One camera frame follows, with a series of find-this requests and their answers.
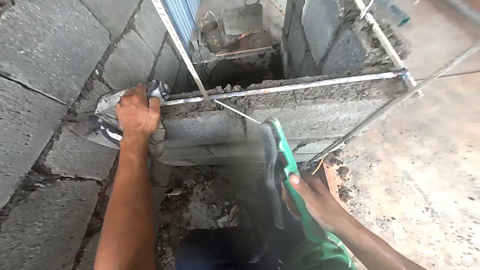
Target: cinder block wall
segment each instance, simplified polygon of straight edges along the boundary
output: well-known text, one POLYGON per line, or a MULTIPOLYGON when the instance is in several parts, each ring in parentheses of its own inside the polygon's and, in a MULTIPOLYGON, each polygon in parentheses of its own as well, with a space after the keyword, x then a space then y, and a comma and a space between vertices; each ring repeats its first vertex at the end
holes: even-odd
POLYGON ((117 155, 83 139, 78 123, 111 90, 153 78, 174 93, 192 85, 150 0, 7 2, 0 8, 0 269, 71 269, 117 155))

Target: metal frame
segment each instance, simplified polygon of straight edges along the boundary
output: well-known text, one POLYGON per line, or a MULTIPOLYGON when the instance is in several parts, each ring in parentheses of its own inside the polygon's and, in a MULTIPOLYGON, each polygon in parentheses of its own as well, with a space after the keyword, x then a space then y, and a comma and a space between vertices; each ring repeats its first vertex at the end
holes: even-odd
MULTIPOLYGON (((167 27, 168 32, 172 36, 172 38, 175 36, 178 39, 177 34, 175 33, 175 30, 173 27, 170 27, 171 22, 168 18, 168 15, 166 12, 164 12, 163 5, 161 5, 160 1, 161 0, 151 0, 160 17, 162 18, 162 21, 164 22, 165 26, 167 27)), ((217 99, 222 99, 222 98, 231 98, 231 97, 242 97, 242 96, 251 96, 251 95, 261 95, 261 94, 266 94, 266 93, 275 93, 275 92, 281 92, 281 91, 289 91, 289 90, 296 90, 296 89, 304 89, 304 88, 309 88, 309 87, 316 87, 316 86, 327 86, 327 85, 334 85, 334 84, 341 84, 341 83, 350 83, 350 82, 360 82, 360 81, 369 81, 369 80, 377 80, 377 79, 387 79, 387 78, 393 78, 397 76, 401 76, 402 79, 405 81, 407 86, 409 87, 409 90, 394 98, 389 100, 386 104, 384 104, 381 108, 379 108, 375 113, 371 114, 368 116, 362 123, 357 125, 355 128, 353 128, 350 132, 348 132, 345 136, 343 136, 341 139, 337 140, 333 144, 331 144, 329 147, 327 147, 325 150, 323 150, 321 153, 315 155, 311 160, 309 160, 307 163, 313 163, 316 160, 326 156, 329 152, 337 149, 338 147, 342 146, 348 139, 352 138, 354 135, 358 134, 361 132, 365 127, 376 121, 377 119, 385 116, 387 113, 389 113, 393 108, 397 107, 398 105, 402 104, 405 100, 408 98, 412 97, 414 94, 420 94, 422 89, 431 83, 434 79, 438 78, 442 74, 444 74, 446 71, 454 67, 455 65, 459 64, 462 60, 466 59, 476 51, 480 49, 480 41, 476 42, 470 49, 466 50, 462 55, 458 56, 456 59, 452 60, 450 63, 448 63, 445 67, 439 69, 438 71, 434 72, 432 75, 430 75, 427 79, 423 80, 420 84, 417 84, 417 82, 414 80, 413 76, 410 74, 410 72, 406 69, 405 63, 401 60, 399 57, 398 53, 395 51, 393 48, 392 44, 388 40, 387 36, 383 33, 382 29, 380 28, 379 24, 373 17, 373 15, 368 12, 368 7, 365 5, 363 0, 354 0, 358 9, 363 11, 362 12, 362 18, 367 21, 368 24, 371 25, 374 34, 377 36, 377 38, 380 40, 380 44, 382 44, 383 48, 387 52, 390 60, 394 63, 394 65, 399 68, 400 70, 397 72, 386 72, 386 73, 380 73, 380 74, 371 74, 371 75, 360 75, 360 76, 352 76, 352 77, 344 77, 344 78, 338 78, 338 79, 330 79, 330 80, 323 80, 323 81, 318 81, 318 82, 311 82, 311 83, 303 83, 303 84, 295 84, 295 85, 289 85, 289 86, 276 86, 276 87, 270 87, 270 88, 262 88, 262 89, 257 89, 257 90, 249 90, 249 91, 241 91, 241 92, 234 92, 234 93, 227 93, 227 94, 220 94, 220 95, 212 95, 208 96, 205 88, 202 85, 202 82, 200 81, 200 78, 198 77, 197 72, 194 70, 192 62, 188 58, 187 54, 184 53, 185 57, 182 55, 183 60, 187 64, 187 67, 189 68, 189 71, 191 72, 193 78, 197 82, 197 85, 200 89, 200 91, 203 93, 204 98, 201 97, 196 97, 196 98, 183 98, 183 99, 178 99, 178 100, 170 100, 165 102, 163 104, 164 106, 167 105, 177 105, 177 104, 183 104, 183 103, 189 103, 189 102, 198 102, 202 100, 217 100, 217 99)), ((180 41, 177 43, 175 42, 176 46, 181 46, 181 48, 178 48, 180 53, 183 51, 185 52, 185 49, 181 45, 180 41)))

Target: concrete floor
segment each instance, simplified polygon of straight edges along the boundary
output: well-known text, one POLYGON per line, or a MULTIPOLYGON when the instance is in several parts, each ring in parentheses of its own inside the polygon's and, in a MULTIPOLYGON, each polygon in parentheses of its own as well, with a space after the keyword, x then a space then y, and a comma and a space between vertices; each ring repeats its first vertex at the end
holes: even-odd
POLYGON ((480 267, 478 85, 438 79, 341 154, 352 214, 427 269, 480 267))

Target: cloth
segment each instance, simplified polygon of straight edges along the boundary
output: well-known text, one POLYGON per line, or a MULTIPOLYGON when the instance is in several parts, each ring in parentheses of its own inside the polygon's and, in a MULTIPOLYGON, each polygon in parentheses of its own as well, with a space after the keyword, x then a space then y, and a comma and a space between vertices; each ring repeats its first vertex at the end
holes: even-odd
MULTIPOLYGON (((167 84, 159 80, 153 80, 149 83, 147 98, 156 97, 163 103, 170 95, 170 89, 167 84)), ((115 106, 126 90, 112 91, 102 95, 96 106, 95 114, 88 117, 90 128, 84 137, 92 142, 120 149, 120 140, 123 132, 120 128, 115 106)), ((160 122, 157 130, 153 132, 148 141, 148 157, 156 160, 162 154, 165 147, 165 128, 160 122)))

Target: metal rod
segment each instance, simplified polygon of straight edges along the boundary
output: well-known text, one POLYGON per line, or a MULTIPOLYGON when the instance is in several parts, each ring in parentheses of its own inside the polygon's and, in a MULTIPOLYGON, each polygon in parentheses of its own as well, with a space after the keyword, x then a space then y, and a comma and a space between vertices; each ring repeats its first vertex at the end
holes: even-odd
POLYGON ((160 19, 162 19, 163 24, 165 25, 165 28, 167 29, 168 33, 170 34, 170 37, 173 40, 173 43, 177 47, 177 50, 180 53, 180 56, 182 57, 183 61, 187 65, 187 69, 192 74, 193 79, 197 83, 198 89, 204 96, 204 100, 207 102, 210 102, 210 99, 208 98, 207 91, 205 90, 204 85, 202 84, 202 81, 200 80, 200 77, 198 76, 197 71, 193 67, 192 61, 190 60, 190 57, 187 54, 187 51, 183 47, 183 44, 180 41, 180 38, 177 34, 177 31, 175 31, 175 28, 173 27, 172 21, 170 20, 170 17, 167 14, 167 11, 165 10, 165 7, 163 6, 163 3, 161 0, 151 0, 153 5, 155 6, 156 12, 160 16, 160 19))
MULTIPOLYGON (((357 4, 357 7, 358 7, 359 10, 368 11, 369 8, 367 6, 365 6, 365 3, 363 3, 363 0, 354 0, 354 1, 357 4)), ((395 48, 393 48, 392 43, 390 43, 387 36, 382 31, 382 29, 380 28, 380 25, 375 20, 373 15, 370 12, 366 12, 364 17, 365 17, 365 20, 367 21, 367 23, 372 26, 373 32, 377 35, 378 40, 380 41, 380 44, 385 49, 385 51, 388 54, 388 57, 392 60, 392 62, 398 68, 406 69, 405 62, 403 62, 403 60, 400 58, 398 53, 395 51, 395 48)), ((407 72, 407 74, 405 76, 403 76, 403 79, 405 80, 405 82, 407 83, 409 88, 417 86, 417 82, 415 82, 415 80, 413 79, 410 72, 407 72)))
MULTIPOLYGON (((304 89, 304 88, 317 87, 317 86, 329 86, 329 85, 362 82, 362 81, 369 81, 369 80, 390 79, 398 76, 403 76, 406 72, 407 71, 405 70, 401 70, 401 71, 385 72, 385 73, 378 73, 378 74, 371 74, 371 75, 359 75, 359 76, 353 76, 353 77, 329 79, 329 80, 323 80, 318 82, 303 83, 303 84, 296 84, 296 85, 289 85, 289 86, 276 86, 276 87, 262 88, 257 90, 248 90, 248 91, 242 91, 242 92, 211 95, 209 96, 209 98, 211 100, 216 100, 221 98, 244 97, 244 96, 275 93, 275 92, 282 92, 282 91, 289 91, 289 90, 296 90, 296 89, 304 89)), ((202 100, 203 99, 201 97, 169 100, 169 101, 166 101, 164 104, 162 104, 162 106, 198 102, 202 100)))
POLYGON ((372 7, 374 0, 370 0, 370 3, 360 12, 360 19, 363 19, 367 14, 368 10, 372 7))
POLYGON ((407 100, 409 97, 413 96, 413 94, 417 93, 420 91, 422 88, 424 88, 426 85, 431 83, 434 79, 438 78, 445 72, 447 72, 449 69, 453 68, 456 66, 458 63, 462 62, 464 59, 468 58, 470 55, 474 54, 476 51, 480 49, 480 41, 477 41, 471 48, 468 50, 464 51, 460 56, 455 58, 453 61, 449 62, 446 66, 443 68, 437 70, 433 74, 431 74, 428 78, 423 80, 421 83, 419 83, 417 86, 410 88, 406 93, 391 99, 389 102, 387 102, 383 107, 381 107, 379 110, 377 110, 374 114, 371 116, 367 117, 361 124, 356 126, 352 131, 350 131, 347 135, 343 136, 343 138, 337 140, 334 142, 332 145, 327 147, 325 150, 323 150, 321 153, 315 155, 312 159, 308 161, 308 163, 315 162, 318 158, 325 156, 328 154, 330 151, 336 149, 338 146, 343 144, 345 141, 348 139, 352 138, 355 134, 360 132, 363 128, 368 126, 369 124, 373 123, 377 119, 385 116, 388 112, 390 112, 393 108, 396 106, 400 105, 403 103, 405 100, 407 100))
POLYGON ((243 112, 241 112, 241 111, 238 111, 238 110, 230 107, 230 106, 227 105, 227 104, 223 104, 222 102, 220 102, 220 101, 218 101, 218 100, 214 100, 214 102, 216 102, 216 103, 218 103, 218 104, 220 104, 220 105, 222 105, 222 106, 224 106, 224 107, 227 107, 228 109, 230 109, 230 110, 238 113, 239 115, 241 115, 241 116, 243 116, 243 117, 245 117, 245 118, 247 118, 247 119, 250 119, 250 120, 254 121, 254 122, 257 123, 257 124, 261 124, 260 122, 258 122, 257 120, 253 119, 252 117, 246 115, 245 113, 243 113, 243 112))

